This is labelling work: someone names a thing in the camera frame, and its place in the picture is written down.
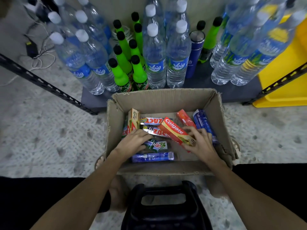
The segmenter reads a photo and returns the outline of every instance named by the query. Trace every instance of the yellow bin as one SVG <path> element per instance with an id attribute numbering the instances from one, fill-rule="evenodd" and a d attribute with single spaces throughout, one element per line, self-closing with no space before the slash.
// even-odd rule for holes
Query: yellow bin
<path id="1" fill-rule="evenodd" d="M 290 15 L 284 16 L 284 22 Z M 307 62 L 307 19 L 297 26 L 293 42 L 259 74 L 262 89 Z M 307 105 L 307 73 L 253 103 L 255 107 Z"/>

